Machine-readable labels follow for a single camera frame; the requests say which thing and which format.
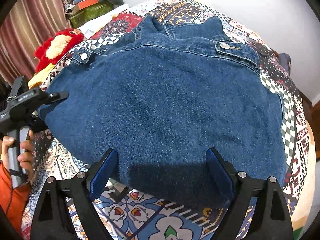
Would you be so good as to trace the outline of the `person's left hand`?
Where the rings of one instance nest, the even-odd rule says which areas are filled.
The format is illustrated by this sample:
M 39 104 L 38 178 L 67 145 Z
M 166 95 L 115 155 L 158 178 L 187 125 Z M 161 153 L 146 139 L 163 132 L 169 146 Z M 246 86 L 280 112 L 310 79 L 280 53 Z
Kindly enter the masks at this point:
M 17 157 L 20 167 L 28 172 L 28 180 L 30 181 L 33 177 L 33 162 L 34 162 L 34 146 L 33 146 L 34 133 L 29 130 L 29 139 L 20 143 L 20 148 L 24 150 L 22 154 Z M 4 136 L 1 141 L 1 161 L 6 171 L 9 171 L 8 161 L 8 149 L 15 142 L 15 139 L 9 136 Z

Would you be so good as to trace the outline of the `orange left sleeve forearm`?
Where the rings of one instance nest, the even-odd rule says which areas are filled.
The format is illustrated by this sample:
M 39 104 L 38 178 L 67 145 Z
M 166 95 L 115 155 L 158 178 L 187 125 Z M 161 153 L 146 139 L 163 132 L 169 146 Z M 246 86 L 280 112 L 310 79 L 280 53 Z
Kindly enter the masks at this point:
M 30 183 L 11 190 L 11 176 L 1 162 L 1 207 L 15 231 L 22 235 L 22 216 L 31 191 Z

